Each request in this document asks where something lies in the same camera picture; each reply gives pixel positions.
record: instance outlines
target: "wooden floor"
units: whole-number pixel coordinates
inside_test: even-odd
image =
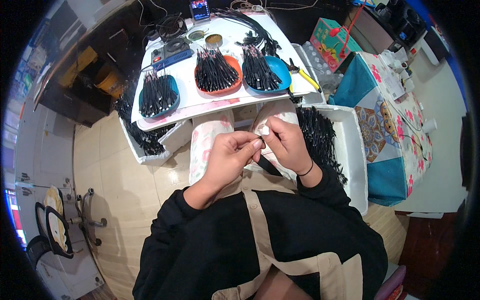
[[[190,143],[180,148],[162,167],[142,166],[135,160],[116,112],[95,123],[79,126],[74,141],[73,172],[77,193],[94,188],[87,208],[94,220],[106,218],[106,228],[96,228],[102,245],[93,256],[105,282],[119,299],[133,299],[140,253],[161,204],[174,190],[188,185]],[[391,262],[398,262],[408,227],[408,217],[395,216],[393,208],[370,204],[364,220],[379,232]]]

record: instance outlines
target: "white table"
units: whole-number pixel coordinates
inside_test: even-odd
[[[255,19],[261,24],[281,46],[281,50],[277,51],[280,58],[288,61],[290,58],[296,66],[305,68],[295,48],[290,44],[290,41],[278,28],[278,26],[265,14],[249,13],[251,18]],[[190,19],[186,20],[187,27],[192,27]],[[224,55],[231,55],[238,59],[240,65],[243,63],[241,56],[242,49],[235,45],[236,41],[242,42],[250,29],[246,26],[229,21],[222,18],[213,18],[208,24],[196,26],[190,32],[195,30],[204,30],[209,34],[221,34],[223,36],[223,45],[220,50]],[[163,45],[160,39],[150,41],[146,47],[145,56],[142,62],[142,68],[150,65],[151,53],[154,49]],[[241,107],[250,104],[262,103],[267,101],[279,100],[289,98],[286,91],[272,94],[258,94],[251,89],[247,89],[245,83],[240,89],[230,95],[210,96],[200,91],[195,84],[194,69],[196,66],[196,50],[199,47],[205,46],[205,40],[199,40],[190,44],[190,48],[195,52],[194,55],[186,60],[178,62],[166,68],[166,72],[175,77],[180,91],[180,104],[176,110],[165,115],[155,118],[143,118],[138,112],[138,97],[143,89],[144,75],[141,73],[135,91],[135,99],[132,110],[132,123],[137,122],[137,126],[144,130],[154,130],[172,123],[176,123],[185,119],[199,117],[216,111],[221,111],[229,108]],[[299,74],[294,74],[292,77],[293,94],[294,96],[304,96],[306,103],[325,103],[322,94],[318,93],[313,86],[304,80]]]

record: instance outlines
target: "blue bowl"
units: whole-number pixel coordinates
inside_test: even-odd
[[[175,102],[173,103],[173,105],[171,107],[169,107],[168,109],[156,114],[156,115],[153,115],[151,117],[146,117],[144,115],[142,115],[142,117],[144,118],[155,118],[155,117],[158,117],[158,116],[161,116],[161,115],[164,115],[168,112],[171,112],[173,110],[175,110],[177,108],[177,106],[179,105],[180,103],[180,93],[179,93],[179,87],[177,86],[177,81],[175,80],[175,78],[173,78],[172,75],[166,75],[168,77],[168,80],[170,81],[170,86],[172,87],[172,90],[177,94],[177,99],[175,100]],[[141,107],[142,106],[142,101],[143,101],[143,97],[144,97],[144,90],[142,89],[140,91],[140,95],[138,96],[138,107]]]
[[[278,59],[273,56],[265,56],[265,60],[268,66],[270,67],[270,69],[272,70],[272,72],[275,73],[280,78],[282,83],[278,85],[277,90],[270,90],[270,91],[260,91],[247,84],[248,87],[259,94],[277,93],[280,91],[284,92],[292,84],[292,77],[290,75],[290,71],[288,71],[287,66],[283,63],[281,59]],[[243,77],[245,77],[245,70],[243,69],[243,64],[242,64],[242,71],[243,71]]]

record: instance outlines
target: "fingernail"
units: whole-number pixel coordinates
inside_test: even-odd
[[[258,150],[262,147],[263,142],[259,139],[256,139],[255,142],[253,142],[253,147],[255,150]]]
[[[269,135],[269,134],[270,134],[270,128],[268,128],[267,125],[262,127],[262,129],[260,130],[260,135]]]

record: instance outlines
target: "floral pants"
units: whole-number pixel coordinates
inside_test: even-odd
[[[275,116],[285,122],[297,124],[297,113],[294,104],[289,99],[267,102],[258,113],[253,122],[250,132],[260,135],[267,118]],[[219,133],[233,132],[233,111],[231,109],[211,113],[193,119],[192,145],[190,149],[190,185],[196,183],[205,174],[208,159],[215,137]],[[268,159],[283,177],[293,181],[295,184],[297,174],[290,169],[283,167],[268,146],[262,150],[262,155]],[[268,174],[257,163],[252,162],[246,169]]]

